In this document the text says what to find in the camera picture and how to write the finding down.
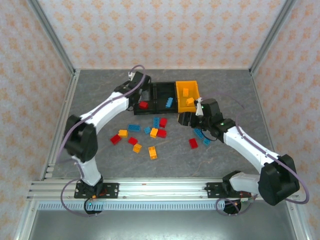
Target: blue lego brick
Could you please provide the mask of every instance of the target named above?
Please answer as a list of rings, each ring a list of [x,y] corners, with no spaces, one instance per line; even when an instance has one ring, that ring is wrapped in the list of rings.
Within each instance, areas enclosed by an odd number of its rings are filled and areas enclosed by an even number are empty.
[[[168,101],[166,102],[166,105],[165,105],[167,109],[171,108],[173,100],[174,99],[172,97],[168,98]]]
[[[201,130],[198,128],[193,129],[195,135],[199,138],[199,139],[203,139],[204,135],[201,133]]]
[[[203,140],[203,144],[204,144],[206,147],[209,146],[210,142],[211,142],[211,141],[210,141],[209,139],[206,139],[206,138]]]
[[[145,134],[151,133],[151,128],[148,126],[144,129]]]
[[[140,125],[129,124],[128,131],[129,132],[140,132]]]
[[[159,123],[160,123],[160,117],[154,117],[153,118],[153,127],[155,129],[158,129],[159,128]]]

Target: yellow bin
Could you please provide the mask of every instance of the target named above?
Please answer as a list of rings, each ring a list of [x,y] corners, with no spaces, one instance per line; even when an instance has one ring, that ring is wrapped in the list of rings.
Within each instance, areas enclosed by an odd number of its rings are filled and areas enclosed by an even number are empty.
[[[176,87],[176,95],[178,100],[178,113],[184,113],[184,112],[195,113],[196,107],[187,106],[187,99],[193,98],[194,100],[197,100],[200,97],[197,81],[176,81],[175,87]],[[188,97],[183,97],[184,89],[189,90]]]

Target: red lego brick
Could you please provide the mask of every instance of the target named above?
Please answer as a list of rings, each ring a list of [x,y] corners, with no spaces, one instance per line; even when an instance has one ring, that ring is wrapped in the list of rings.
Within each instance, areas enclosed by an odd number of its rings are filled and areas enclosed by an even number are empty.
[[[189,140],[189,144],[190,144],[191,149],[196,149],[198,147],[198,143],[195,138],[191,138]]]
[[[113,143],[113,145],[116,145],[120,140],[121,140],[121,137],[118,134],[110,138],[110,141]]]
[[[139,108],[140,109],[148,109],[148,103],[146,101],[141,101],[139,103]]]
[[[134,137],[130,137],[130,139],[128,140],[128,143],[130,143],[134,146],[138,143],[138,140],[135,139]]]
[[[168,120],[167,120],[166,118],[162,117],[162,118],[160,119],[159,126],[160,126],[161,128],[165,128],[166,125],[167,125],[167,122],[168,122]]]
[[[157,132],[156,136],[159,137],[159,138],[165,139],[166,136],[167,136],[167,131],[163,130],[163,129],[158,129],[158,132]]]

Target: wall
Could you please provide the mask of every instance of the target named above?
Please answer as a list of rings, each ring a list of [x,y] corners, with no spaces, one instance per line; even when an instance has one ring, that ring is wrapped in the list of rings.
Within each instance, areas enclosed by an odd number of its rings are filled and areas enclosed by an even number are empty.
[[[39,180],[70,74],[26,0],[0,7],[0,238],[13,239]]]
[[[295,160],[311,192],[308,222],[320,232],[320,4],[298,0],[254,76],[271,137]]]
[[[39,0],[75,68],[245,68],[285,0]]]

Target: gray floor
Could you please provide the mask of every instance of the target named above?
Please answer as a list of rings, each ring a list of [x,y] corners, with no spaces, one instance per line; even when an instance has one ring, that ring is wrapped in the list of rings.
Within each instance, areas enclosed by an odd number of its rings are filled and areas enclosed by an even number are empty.
[[[216,211],[108,211],[97,218],[38,211],[30,240],[295,240],[286,203],[257,201],[237,217]]]
[[[248,70],[147,70],[153,82],[197,80],[200,96],[214,92],[232,95],[243,103],[246,113],[240,119],[242,128],[254,139],[270,148],[258,99]],[[80,116],[112,93],[115,87],[128,80],[128,70],[82,70],[74,93],[69,114]],[[217,99],[225,118],[235,119],[241,107],[232,99],[213,95]],[[110,138],[119,129],[127,129],[128,124],[139,124],[142,129],[151,127],[154,115],[138,115],[122,112],[110,121],[98,134],[98,153],[96,161],[104,178],[177,178],[177,177],[213,177],[220,178],[240,170],[256,173],[255,168],[231,147],[215,141],[205,147],[197,141],[199,147],[191,149],[188,140],[195,138],[191,128],[177,122],[178,114],[161,114],[168,118],[165,128],[167,138],[156,139],[140,133],[130,133],[142,145],[139,154],[126,139],[113,146]],[[148,147],[155,146],[158,158],[150,160]],[[74,178],[79,172],[71,163],[56,166],[54,178]]]

